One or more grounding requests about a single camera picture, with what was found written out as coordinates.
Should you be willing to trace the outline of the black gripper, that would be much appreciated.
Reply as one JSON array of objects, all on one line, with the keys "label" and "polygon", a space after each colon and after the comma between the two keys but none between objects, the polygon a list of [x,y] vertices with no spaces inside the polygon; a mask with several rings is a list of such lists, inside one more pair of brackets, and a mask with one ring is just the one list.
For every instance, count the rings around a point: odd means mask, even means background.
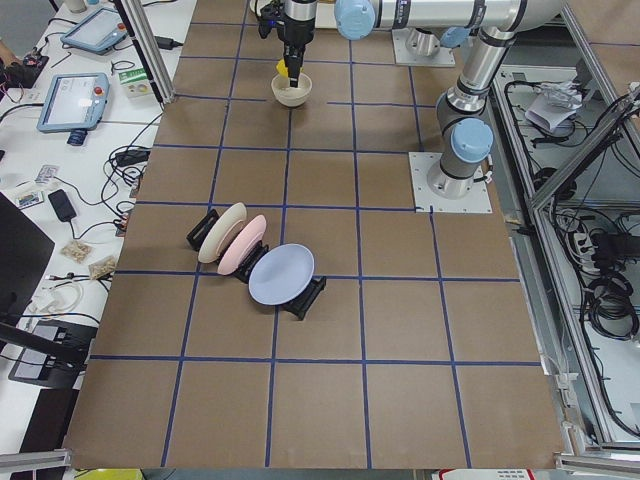
[{"label": "black gripper", "polygon": [[279,27],[279,39],[283,43],[283,57],[287,61],[289,85],[299,86],[306,46],[313,40],[315,20],[295,20],[283,15]]}]

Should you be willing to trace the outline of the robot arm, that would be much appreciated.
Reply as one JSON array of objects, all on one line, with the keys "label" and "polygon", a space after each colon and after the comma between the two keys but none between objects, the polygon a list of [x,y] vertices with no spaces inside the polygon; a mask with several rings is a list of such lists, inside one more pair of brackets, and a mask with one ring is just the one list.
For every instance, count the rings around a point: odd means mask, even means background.
[{"label": "robot arm", "polygon": [[[314,39],[316,1],[273,1],[261,10],[260,34],[275,28],[283,42],[283,58],[289,85],[296,87],[306,45]],[[526,1],[337,1],[333,5],[336,28],[355,41],[375,29],[405,27],[496,26],[513,31],[521,23]]]},{"label": "robot arm", "polygon": [[491,83],[519,32],[537,28],[560,13],[562,1],[475,1],[469,29],[477,29],[456,84],[438,100],[444,140],[439,163],[428,173],[437,195],[459,200],[474,184],[476,169],[489,156],[494,134],[482,119]]}]

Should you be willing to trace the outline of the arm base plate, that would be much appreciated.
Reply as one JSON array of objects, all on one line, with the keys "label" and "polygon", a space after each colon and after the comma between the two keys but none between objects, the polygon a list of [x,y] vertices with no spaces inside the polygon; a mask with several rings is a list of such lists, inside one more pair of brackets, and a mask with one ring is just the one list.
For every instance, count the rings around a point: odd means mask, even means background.
[{"label": "arm base plate", "polygon": [[419,213],[491,214],[493,208],[480,164],[467,179],[447,176],[439,152],[409,152],[414,209]]},{"label": "arm base plate", "polygon": [[417,28],[394,30],[392,33],[395,63],[401,66],[453,68],[453,50],[440,45],[431,31]]}]

